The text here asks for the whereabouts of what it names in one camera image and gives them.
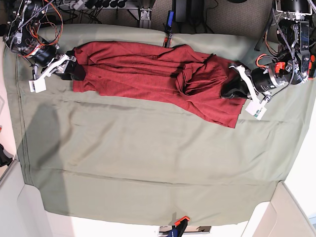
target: metal bracket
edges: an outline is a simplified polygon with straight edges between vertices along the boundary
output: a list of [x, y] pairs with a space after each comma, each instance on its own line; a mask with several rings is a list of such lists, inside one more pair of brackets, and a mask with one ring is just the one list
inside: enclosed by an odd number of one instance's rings
[[302, 83], [308, 81], [309, 77], [309, 66], [310, 66], [310, 58], [311, 54], [309, 51], [309, 35], [310, 35], [310, 26], [309, 22], [301, 22], [301, 32], [300, 32], [300, 53], [302, 55], [302, 62], [301, 62], [301, 77], [303, 79]]
[[245, 67], [242, 65], [237, 66], [236, 64], [231, 64], [230, 68], [234, 68], [237, 72], [239, 72], [241, 79], [246, 83], [251, 101], [249, 105], [246, 107], [246, 111], [254, 116], [256, 119], [261, 120], [264, 113], [267, 111], [265, 105], [271, 100], [271, 94], [269, 91], [264, 93], [265, 97], [262, 101], [257, 97], [256, 91], [252, 85], [251, 79], [246, 75]]
[[139, 21], [139, 10], [138, 9], [129, 9], [128, 11], [130, 14], [133, 15], [133, 17], [135, 17], [136, 20]]
[[140, 9], [139, 28], [150, 29], [151, 28], [151, 9]]
[[58, 68], [60, 65], [62, 65], [66, 60], [69, 60], [69, 56], [67, 54], [64, 54], [61, 56], [59, 60], [56, 62], [50, 64], [45, 71], [40, 75], [39, 78], [36, 80], [30, 80], [30, 91], [31, 92], [42, 92], [46, 90], [46, 83], [45, 83], [45, 77], [50, 77], [53, 71]]

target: crumpled fabric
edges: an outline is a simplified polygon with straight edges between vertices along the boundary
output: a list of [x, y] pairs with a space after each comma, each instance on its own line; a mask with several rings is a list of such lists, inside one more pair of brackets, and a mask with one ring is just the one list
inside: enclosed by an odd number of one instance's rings
[[164, 48], [134, 42], [90, 42], [74, 48], [86, 71], [74, 92], [97, 91], [175, 104], [202, 119], [234, 128], [245, 99], [223, 99], [220, 90], [236, 72], [232, 61], [194, 52], [188, 45]]

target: orange wire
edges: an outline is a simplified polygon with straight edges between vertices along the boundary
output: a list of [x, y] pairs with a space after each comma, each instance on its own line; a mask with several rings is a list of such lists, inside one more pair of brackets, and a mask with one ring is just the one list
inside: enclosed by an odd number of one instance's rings
[[263, 56], [267, 56], [267, 54], [261, 54], [258, 58], [257, 58], [257, 60], [256, 60], [256, 65], [257, 65], [257, 67], [259, 67], [259, 68], [268, 68], [267, 66], [265, 66], [265, 65], [261, 65], [261, 64], [259, 64], [259, 60], [260, 59], [262, 59], [262, 57]]
[[277, 52], [276, 52], [273, 48], [271, 48], [270, 45], [269, 45], [269, 43], [268, 43], [268, 40], [267, 40], [267, 32], [266, 32], [266, 34], [265, 34], [265, 42], [266, 42], [266, 46], [267, 46], [272, 52], [274, 52], [274, 53], [277, 54]]
[[23, 57], [25, 57], [25, 58], [29, 57], [29, 56], [30, 56], [33, 52], [35, 52], [35, 50], [36, 50], [37, 48], [39, 48], [39, 47], [42, 47], [42, 46], [45, 46], [45, 45], [53, 45], [53, 44], [56, 44], [56, 43], [59, 41], [59, 38], [60, 38], [61, 34], [63, 33], [63, 28], [64, 28], [63, 17], [61, 16], [60, 12], [55, 8], [55, 6], [54, 6], [52, 3], [50, 3], [50, 5], [51, 5], [51, 6], [53, 7], [53, 9], [56, 11], [56, 13], [58, 14], [58, 16], [59, 16], [59, 18], [60, 18], [60, 20], [61, 20], [60, 34], [57, 36], [57, 39], [54, 40], [54, 42], [49, 43], [49, 44], [43, 44], [43, 43], [40, 41], [39, 36], [37, 35], [37, 33], [36, 33], [36, 32], [33, 32], [32, 28], [31, 28], [31, 26], [30, 26], [30, 33], [31, 33], [31, 35], [32, 35], [33, 37], [35, 37], [35, 38], [37, 39], [37, 41], [39, 42], [39, 45], [36, 46], [32, 52], [30, 52], [30, 53], [27, 54], [27, 55], [24, 55]]
[[60, 20], [62, 21], [62, 22], [61, 22], [61, 26], [60, 26], [60, 27], [61, 27], [61, 29], [60, 29], [60, 35], [58, 36], [58, 38], [57, 38], [54, 42], [52, 42], [52, 43], [49, 44], [49, 45], [52, 45], [52, 44], [55, 44], [55, 43], [58, 42], [58, 40], [59, 40], [61, 34], [63, 33], [64, 24], [63, 24], [63, 17], [62, 17], [61, 14], [59, 13], [59, 11], [55, 8], [55, 6], [54, 6], [52, 3], [50, 3], [50, 5], [53, 7], [53, 9], [54, 9], [54, 10], [56, 11], [56, 13], [58, 14]]

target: orange clamp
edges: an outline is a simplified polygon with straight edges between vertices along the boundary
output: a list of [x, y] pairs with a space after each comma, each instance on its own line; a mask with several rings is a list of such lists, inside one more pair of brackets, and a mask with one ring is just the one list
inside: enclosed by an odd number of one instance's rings
[[285, 62], [279, 62], [276, 64], [276, 73], [279, 73], [280, 69], [285, 69]]
[[189, 217], [184, 216], [184, 217], [182, 217], [180, 220], [176, 221], [176, 222], [174, 223], [174, 225], [175, 225], [175, 226], [178, 226], [178, 225], [181, 223], [181, 221], [183, 221], [183, 220], [185, 220], [185, 219], [187, 219], [188, 221], [190, 221]]

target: black cable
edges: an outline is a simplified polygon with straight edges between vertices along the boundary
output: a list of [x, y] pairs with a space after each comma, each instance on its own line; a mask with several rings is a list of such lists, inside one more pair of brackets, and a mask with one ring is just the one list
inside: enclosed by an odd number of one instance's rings
[[96, 24], [95, 19], [97, 17], [97, 13], [98, 13], [98, 9], [96, 8], [95, 11], [94, 11], [94, 18], [93, 18], [95, 24]]
[[98, 17], [98, 15], [100, 14], [100, 12], [102, 11], [103, 7], [100, 8], [100, 10], [98, 11], [98, 13], [96, 14], [96, 18]]
[[87, 12], [84, 12], [84, 11], [82, 11], [82, 13], [85, 16], [88, 16], [90, 19], [95, 20], [98, 24], [102, 24], [102, 22], [98, 18], [95, 18], [94, 15], [91, 15], [90, 13], [87, 13]]
[[[268, 32], [269, 32], [269, 29], [267, 29], [267, 31], [266, 31], [266, 34], [265, 34], [265, 39], [264, 39], [264, 41], [266, 41], [266, 38], [268, 37]], [[271, 54], [271, 55], [273, 55], [273, 56], [277, 56], [277, 52], [272, 52], [271, 51], [271, 49], [270, 49], [270, 47], [269, 47], [269, 45], [268, 45], [268, 42], [265, 42], [266, 43], [266, 47], [267, 47], [267, 49], [268, 49], [268, 51], [269, 51], [269, 53]]]
[[54, 0], [50, 0], [46, 5], [44, 5], [43, 7], [41, 7], [40, 9], [38, 9], [26, 22], [24, 22], [21, 26], [18, 27], [18, 29], [15, 31], [15, 33], [13, 34], [12, 36], [12, 40], [11, 40], [11, 43], [10, 43], [10, 51], [13, 52], [13, 53], [16, 53], [15, 50], [12, 50], [12, 45], [13, 45], [13, 39], [16, 37], [16, 35], [18, 34], [18, 31], [20, 29], [22, 29], [23, 27], [25, 27], [27, 24], [29, 24], [30, 21], [32, 21], [33, 18], [37, 17], [39, 15], [39, 13], [41, 11], [43, 11], [45, 8], [47, 8]]
[[257, 44], [256, 44], [256, 46], [255, 46], [256, 51], [260, 51], [261, 45], [262, 45], [263, 41], [265, 40], [265, 32], [267, 30], [269, 30], [269, 28], [272, 25], [272, 22], [273, 22], [273, 12], [272, 11], [273, 11], [274, 7], [275, 7], [275, 0], [272, 1], [272, 6], [271, 6], [271, 10], [270, 10], [270, 14], [269, 14], [266, 26], [265, 26]]
[[95, 12], [96, 12], [96, 9], [94, 9], [93, 11], [89, 13], [91, 15], [90, 20], [88, 22], [89, 24], [93, 23], [93, 21], [95, 23]]
[[81, 24], [81, 22], [82, 22], [82, 16], [83, 16], [82, 10], [80, 11], [80, 13], [81, 13], [81, 16], [80, 16], [80, 24]]
[[64, 13], [69, 14], [69, 19], [64, 20], [63, 22], [66, 23], [66, 22], [70, 21], [70, 22], [72, 23], [74, 19], [78, 18], [78, 15], [75, 14], [75, 10], [72, 10], [72, 9], [64, 10], [64, 9], [62, 9], [62, 8], [60, 7], [60, 6], [61, 6], [61, 3], [62, 3], [62, 1], [60, 1], [59, 4], [57, 4], [57, 0], [55, 0], [55, 4], [56, 4], [58, 10], [60, 10], [60, 11], [62, 11], [62, 12], [64, 12]]
[[292, 77], [291, 77], [291, 80], [289, 81], [289, 83], [288, 83], [284, 88], [282, 88], [281, 90], [279, 90], [277, 93], [275, 93], [275, 94], [272, 96], [272, 97], [275, 97], [275, 96], [276, 96], [277, 94], [279, 94], [281, 91], [283, 91], [283, 90], [286, 89], [288, 86], [290, 86], [291, 83], [293, 82], [294, 74], [295, 74], [295, 61], [294, 61], [295, 55], [293, 54], [293, 52], [292, 52], [292, 50], [291, 50], [291, 47], [290, 47], [290, 45], [289, 45], [289, 43], [288, 43], [288, 41], [287, 41], [287, 39], [286, 39], [286, 37], [285, 37], [283, 31], [281, 30], [281, 28], [280, 28], [280, 26], [279, 26], [279, 24], [278, 24], [278, 22], [277, 22], [277, 18], [276, 18], [276, 14], [275, 14], [274, 8], [272, 8], [272, 15], [273, 15], [273, 19], [274, 19], [274, 21], [275, 21], [275, 23], [276, 23], [276, 27], [277, 27], [279, 33], [281, 34], [281, 37], [283, 38], [283, 40], [284, 40], [284, 42], [285, 42], [285, 44], [286, 44], [286, 46], [287, 46], [287, 48], [288, 48], [288, 50], [289, 50], [289, 52], [290, 52], [290, 54], [291, 54], [291, 57], [292, 57], [292, 59], [293, 59], [293, 68], [292, 68]]

